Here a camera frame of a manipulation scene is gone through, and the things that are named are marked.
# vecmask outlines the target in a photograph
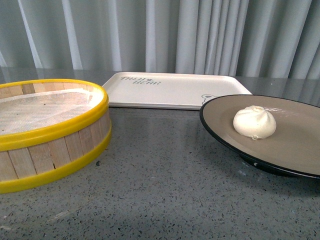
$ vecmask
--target wooden slat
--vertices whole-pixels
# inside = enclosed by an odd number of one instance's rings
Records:
[[[98,94],[101,94],[101,95],[103,94],[102,91],[99,88],[95,88],[95,87],[93,88],[92,92],[98,93]]]
[[[92,135],[92,142],[93,145],[96,147],[98,146],[102,141],[102,133],[100,129],[99,120],[95,121],[93,124],[90,125],[90,131]]]
[[[34,91],[35,91],[36,93],[46,92],[45,83],[34,83],[34,84],[33,84],[33,87],[34,87]]]
[[[84,89],[87,90],[87,85],[75,82],[64,82],[64,89]]]
[[[12,97],[10,89],[8,87],[0,88],[0,99]]]
[[[65,136],[64,138],[71,161],[74,161],[84,155],[79,132],[76,131],[70,135]]]
[[[37,174],[27,148],[9,150],[8,152],[19,179]]]
[[[109,110],[107,110],[106,113],[99,119],[102,139],[104,139],[107,136],[110,129],[110,123],[111,121],[109,118]]]
[[[65,89],[65,86],[64,86],[63,82],[54,82],[53,84],[54,84],[54,88],[55,88],[56,91]]]
[[[45,82],[44,87],[46,92],[51,92],[56,90],[56,86],[54,82]]]
[[[17,179],[14,166],[7,151],[0,151],[0,181]]]
[[[23,91],[23,94],[34,94],[34,93],[36,93],[34,85],[32,83],[23,84],[22,85],[22,91]]]
[[[49,141],[48,145],[55,168],[71,162],[64,137]]]
[[[23,95],[24,92],[22,91],[22,86],[18,85],[18,86],[10,86],[9,87],[11,95],[14,96],[20,96]]]
[[[95,87],[91,86],[91,85],[88,85],[86,86],[86,89],[89,91],[89,92],[93,92]]]
[[[90,131],[90,126],[87,126],[79,131],[80,141],[83,154],[87,154],[94,149],[93,138]]]
[[[55,169],[47,142],[28,148],[37,174]]]

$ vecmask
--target yellow rim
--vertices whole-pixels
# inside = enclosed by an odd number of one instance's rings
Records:
[[[0,84],[0,88],[13,87],[17,85],[26,84],[38,84],[38,83],[76,83],[89,85],[94,88],[99,89],[103,93],[102,101],[90,109],[89,111],[76,116],[67,121],[63,121],[51,126],[46,126],[30,131],[18,132],[13,134],[6,134],[0,136],[0,152],[26,148],[29,146],[42,144],[45,142],[52,141],[54,139],[59,139],[64,136],[70,135],[74,132],[83,129],[90,124],[94,123],[96,120],[102,117],[102,115],[108,109],[109,97],[103,87],[88,81],[74,80],[74,79],[41,79],[41,80],[28,80],[28,81],[18,81],[6,84]]]
[[[93,150],[85,154],[84,156],[74,160],[64,166],[57,169],[41,173],[39,175],[33,175],[21,179],[9,180],[0,182],[0,194],[13,193],[26,189],[35,188],[41,185],[45,185],[54,182],[58,179],[64,178],[80,169],[96,159],[108,146],[111,139],[111,125],[107,136],[104,140]]]

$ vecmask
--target bamboo steamer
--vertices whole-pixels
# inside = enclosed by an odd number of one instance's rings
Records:
[[[0,101],[4,102],[75,90],[91,98],[98,96],[99,102],[88,111],[62,122],[0,134],[0,193],[38,187],[72,174],[97,158],[111,139],[109,98],[97,84],[74,79],[0,84]]]

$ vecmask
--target plate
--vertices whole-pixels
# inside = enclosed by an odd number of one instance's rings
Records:
[[[236,113],[262,106],[277,127],[266,139],[242,136],[233,127]],[[212,99],[200,109],[205,129],[220,143],[254,167],[285,176],[320,178],[320,108],[277,97],[228,95]]]
[[[102,86],[110,107],[200,110],[216,97],[251,93],[230,76],[119,72]]]

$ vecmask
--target terrazzo surface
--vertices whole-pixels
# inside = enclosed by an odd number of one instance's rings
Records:
[[[0,239],[319,239],[319,180],[247,165],[198,111],[111,108],[112,139],[56,182],[0,195]]]

